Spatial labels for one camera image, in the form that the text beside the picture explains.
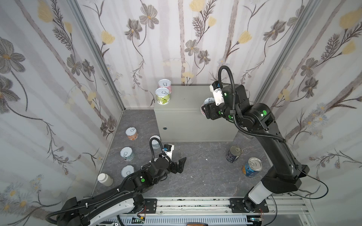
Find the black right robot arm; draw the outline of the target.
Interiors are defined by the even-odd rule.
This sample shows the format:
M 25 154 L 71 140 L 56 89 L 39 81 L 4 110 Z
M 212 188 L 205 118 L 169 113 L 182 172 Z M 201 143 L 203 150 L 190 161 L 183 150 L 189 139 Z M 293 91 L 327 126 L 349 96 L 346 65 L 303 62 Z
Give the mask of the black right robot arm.
M 301 178 L 308 176 L 310 169 L 292 154 L 270 108 L 262 103 L 251 105 L 245 87 L 235 84 L 227 66 L 219 68 L 218 80 L 210 85 L 210 90 L 215 102 L 202 107 L 206 118 L 224 118 L 242 133 L 256 137 L 272 162 L 261 181 L 238 204 L 231 204 L 231 208 L 243 213 L 255 212 L 262 209 L 272 194 L 298 191 Z

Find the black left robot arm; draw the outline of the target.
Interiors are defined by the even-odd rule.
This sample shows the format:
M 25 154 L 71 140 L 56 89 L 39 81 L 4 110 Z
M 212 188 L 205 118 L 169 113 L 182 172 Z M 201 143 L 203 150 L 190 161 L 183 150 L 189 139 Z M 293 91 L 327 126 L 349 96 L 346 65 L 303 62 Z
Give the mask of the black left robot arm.
M 155 157 L 151 149 L 151 160 L 138 171 L 126 176 L 121 184 L 100 195 L 65 202 L 60 211 L 48 214 L 47 222 L 57 226 L 95 226 L 119 214 L 138 213 L 145 210 L 143 193 L 167 178 L 169 173 L 182 173 L 186 158 L 177 163 L 167 155 L 171 145 L 161 146 L 161 154 Z

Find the pink label can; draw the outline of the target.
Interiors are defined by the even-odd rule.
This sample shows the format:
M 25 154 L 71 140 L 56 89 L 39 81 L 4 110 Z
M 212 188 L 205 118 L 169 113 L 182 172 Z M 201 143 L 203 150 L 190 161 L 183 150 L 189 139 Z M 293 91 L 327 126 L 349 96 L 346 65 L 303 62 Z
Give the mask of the pink label can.
M 170 94 L 172 93 L 172 83 L 170 80 L 168 80 L 168 79 L 159 80 L 157 85 L 158 85 L 158 88 L 167 88 L 169 90 L 169 93 Z
M 205 114 L 205 112 L 204 112 L 204 110 L 203 110 L 203 107 L 204 107 L 205 105 L 207 105 L 207 104 L 213 104 L 213 103 L 215 103 L 215 99 L 212 98 L 212 97 L 209 97 L 209 98 L 207 98 L 207 99 L 204 101 L 204 103 L 203 103 L 202 106 L 200 107 L 200 111 L 201 111 L 201 113 L 202 113 L 204 116 L 206 116 L 206 114 Z

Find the green label can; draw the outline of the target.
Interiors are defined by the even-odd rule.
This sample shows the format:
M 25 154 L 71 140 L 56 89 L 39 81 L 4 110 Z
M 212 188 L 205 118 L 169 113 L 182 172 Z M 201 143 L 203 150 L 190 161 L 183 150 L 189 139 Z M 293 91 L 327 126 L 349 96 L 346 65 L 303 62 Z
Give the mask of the green label can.
M 157 103 L 159 105 L 166 105 L 170 102 L 170 92 L 169 89 L 167 88 L 158 88 L 155 91 L 156 94 L 156 98 L 157 98 Z

